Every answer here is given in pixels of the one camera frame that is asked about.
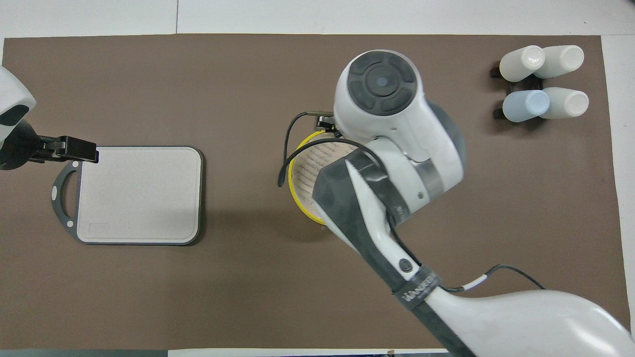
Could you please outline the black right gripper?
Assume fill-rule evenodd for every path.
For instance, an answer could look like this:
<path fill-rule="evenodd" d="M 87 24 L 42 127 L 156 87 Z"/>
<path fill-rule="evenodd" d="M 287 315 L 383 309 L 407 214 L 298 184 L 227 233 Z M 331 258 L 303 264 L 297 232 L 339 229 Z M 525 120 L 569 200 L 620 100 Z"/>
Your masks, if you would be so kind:
<path fill-rule="evenodd" d="M 316 133 L 315 140 L 342 138 L 333 116 L 316 116 Z"/>

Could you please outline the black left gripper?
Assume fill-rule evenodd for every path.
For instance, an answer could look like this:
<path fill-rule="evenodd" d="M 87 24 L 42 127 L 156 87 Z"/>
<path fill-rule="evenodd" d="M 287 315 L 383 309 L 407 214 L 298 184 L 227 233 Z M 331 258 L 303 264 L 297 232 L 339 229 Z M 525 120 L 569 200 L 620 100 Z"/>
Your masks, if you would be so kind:
<path fill-rule="evenodd" d="M 21 120 L 2 142 L 0 169 L 5 171 L 18 169 L 28 161 L 37 163 L 62 162 L 64 159 L 95 164 L 99 162 L 99 151 L 94 142 L 73 136 L 61 136 L 60 158 L 53 156 L 53 150 L 45 148 L 46 144 L 54 142 L 57 142 L 57 138 L 37 135 L 26 120 Z"/>

